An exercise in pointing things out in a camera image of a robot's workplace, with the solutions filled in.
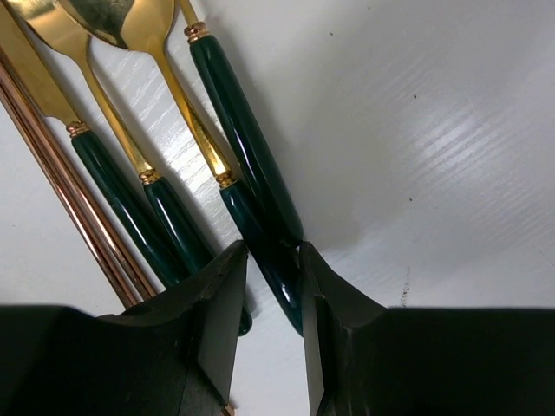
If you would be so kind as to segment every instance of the green handle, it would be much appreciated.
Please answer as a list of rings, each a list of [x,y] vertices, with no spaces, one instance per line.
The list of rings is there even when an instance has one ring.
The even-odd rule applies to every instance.
[[[237,181],[220,194],[277,302],[302,336],[300,270],[292,254],[266,234],[264,220],[245,184]]]
[[[152,184],[145,185],[144,189],[158,219],[172,239],[181,262],[191,275],[197,274],[214,259],[214,255],[180,197],[166,178],[160,178]],[[244,303],[239,335],[245,335],[251,327],[251,312]]]
[[[269,232],[297,247],[304,234],[301,220],[224,50],[214,36],[204,36],[191,43],[191,54]]]
[[[174,286],[188,276],[172,245],[133,192],[133,187],[93,132],[81,133],[72,145],[126,232],[162,283]]]

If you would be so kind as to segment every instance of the utensil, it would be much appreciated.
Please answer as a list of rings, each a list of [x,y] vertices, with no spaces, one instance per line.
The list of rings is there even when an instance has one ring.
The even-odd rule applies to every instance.
[[[3,61],[3,53],[0,51],[0,102],[8,111],[17,130],[41,167],[44,176],[50,182],[75,228],[80,232],[115,294],[126,309],[131,308],[140,301],[127,283],[123,269],[118,267],[115,257],[110,255],[108,238],[102,235],[100,228],[95,226],[93,218],[98,217],[91,217],[90,214],[93,212],[87,210],[87,208],[91,208],[91,205],[82,205],[79,200],[79,193],[72,192],[72,185],[78,189],[79,184],[74,182],[70,185],[64,180],[64,177],[70,177],[71,175],[65,164],[58,164],[48,156],[48,150],[45,150],[44,146],[53,139],[53,135],[48,130],[44,120],[36,114],[36,110],[25,99],[16,81],[3,65]]]
[[[8,0],[7,3],[52,49],[75,61],[83,72],[83,76],[98,100],[101,109],[105,112],[110,126],[113,127],[118,138],[122,139],[121,144],[127,155],[130,156],[135,168],[143,175],[143,183],[153,185],[159,176],[147,163],[139,148],[130,140],[127,130],[120,123],[119,116],[114,111],[88,65],[89,34],[73,22],[63,10],[57,9],[51,0],[33,0],[32,2]],[[4,42],[11,43],[11,40],[6,39]],[[167,243],[158,223],[150,218],[146,207],[132,191],[133,187],[98,138],[90,132],[82,121],[75,122],[80,118],[77,118],[75,112],[67,105],[62,93],[58,90],[56,95],[46,95],[44,91],[40,91],[42,81],[35,69],[31,66],[25,67],[27,62],[17,56],[16,50],[13,50],[13,53],[9,56],[18,72],[27,73],[25,76],[22,75],[23,80],[32,80],[35,84],[32,87],[36,88],[36,100],[39,103],[46,101],[47,107],[43,109],[44,115],[54,116],[67,126],[72,138],[72,145],[79,154],[82,163],[87,167],[104,198],[106,198],[156,276],[166,286],[177,284],[187,277],[187,271],[178,261],[171,244]],[[161,180],[159,184],[152,186],[153,198],[159,193],[160,189],[165,188],[165,185],[165,181]]]
[[[38,113],[61,120],[68,127],[73,140],[98,142],[95,134],[75,114],[29,39],[2,2],[0,2],[0,49],[3,51],[3,64],[9,65],[17,72],[17,79],[25,88]],[[146,274],[122,242],[115,228],[109,223],[96,203],[92,192],[76,173],[59,144],[48,135],[45,135],[44,138],[47,139],[44,142],[45,152],[62,169],[66,183],[71,185],[75,195],[91,213],[99,232],[106,238],[111,251],[127,272],[141,297],[146,300],[155,296],[156,291],[148,281]]]
[[[275,238],[297,247],[303,240],[303,225],[232,65],[189,0],[180,4],[191,56],[245,180],[263,215],[272,218]]]
[[[58,3],[94,36],[119,48],[146,52],[157,62],[178,109],[219,183],[225,205],[274,296],[300,334],[299,270],[295,260],[272,236],[272,218],[261,215],[251,191],[234,176],[167,60],[165,44],[173,25],[174,0],[60,0]]]

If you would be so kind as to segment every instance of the glossy green handle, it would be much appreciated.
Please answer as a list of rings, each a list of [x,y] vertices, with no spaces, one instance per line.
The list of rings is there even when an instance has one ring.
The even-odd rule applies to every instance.
[[[102,195],[133,239],[153,272],[166,286],[188,276],[164,231],[152,220],[133,187],[93,132],[81,133],[72,145]]]
[[[172,239],[181,262],[191,275],[197,274],[214,259],[214,255],[180,197],[166,178],[160,178],[152,184],[145,185],[144,189],[158,219]],[[251,327],[251,312],[244,304],[239,335],[245,335]]]
[[[302,336],[300,271],[293,256],[266,234],[264,220],[244,183],[237,181],[220,194],[277,302]]]
[[[297,247],[301,220],[224,50],[214,36],[204,36],[191,43],[191,54],[266,227],[277,241]]]

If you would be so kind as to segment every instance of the scratch mark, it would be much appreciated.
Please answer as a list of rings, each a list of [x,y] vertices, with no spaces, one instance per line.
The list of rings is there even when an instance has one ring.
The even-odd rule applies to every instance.
[[[536,247],[534,244],[530,244],[530,245],[531,245],[534,249],[536,249],[536,251],[537,251],[539,254],[541,254],[541,256],[542,256],[545,260],[547,260],[547,262],[555,269],[555,264],[549,259],[548,256],[546,256],[546,255],[544,254],[544,252],[543,252],[542,250],[540,250],[540,249],[539,249],[538,247]]]
[[[407,302],[408,302],[408,292],[410,291],[410,281],[408,280],[409,277],[410,277],[410,266],[407,266],[407,281],[402,287],[402,294],[401,294],[401,306],[403,308],[407,307]]]

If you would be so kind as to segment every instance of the tabletop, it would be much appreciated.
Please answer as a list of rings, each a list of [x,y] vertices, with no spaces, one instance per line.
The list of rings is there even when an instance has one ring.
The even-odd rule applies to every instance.
[[[555,3],[201,0],[306,238],[386,306],[555,304]],[[209,115],[178,17],[173,65]],[[76,66],[43,48],[127,168]],[[98,74],[214,247],[239,237],[154,61],[95,41]],[[0,107],[0,302],[122,306]],[[49,120],[64,145],[63,126]],[[255,263],[240,416],[308,412],[302,339]]]

